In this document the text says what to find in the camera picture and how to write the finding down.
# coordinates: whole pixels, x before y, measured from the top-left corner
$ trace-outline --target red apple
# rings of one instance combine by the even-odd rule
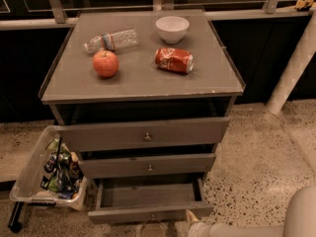
[[[101,50],[93,56],[93,67],[102,77],[113,77],[119,70],[119,59],[111,51]]]

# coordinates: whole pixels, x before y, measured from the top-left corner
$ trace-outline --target plastic bottle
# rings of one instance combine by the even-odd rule
[[[116,51],[128,46],[138,44],[138,33],[136,29],[125,29],[118,32],[95,36],[84,46],[88,53],[96,53],[100,49]]]

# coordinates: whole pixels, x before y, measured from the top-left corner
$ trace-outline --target soda can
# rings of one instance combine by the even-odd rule
[[[194,56],[183,49],[161,47],[156,50],[155,63],[160,68],[188,74],[194,68]]]

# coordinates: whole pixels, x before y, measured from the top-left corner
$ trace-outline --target concrete floor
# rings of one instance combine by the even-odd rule
[[[287,102],[277,116],[264,104],[234,106],[217,159],[204,185],[214,212],[203,221],[240,227],[283,225],[300,188],[316,184],[316,100]],[[15,180],[40,132],[51,121],[0,124],[0,182]],[[94,225],[86,212],[24,206],[23,229],[8,227],[14,203],[0,193],[1,236],[187,236],[190,224]]]

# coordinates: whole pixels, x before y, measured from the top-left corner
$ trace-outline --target bowl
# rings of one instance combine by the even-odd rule
[[[189,21],[176,16],[163,17],[157,20],[158,34],[166,43],[179,42],[188,32]]]

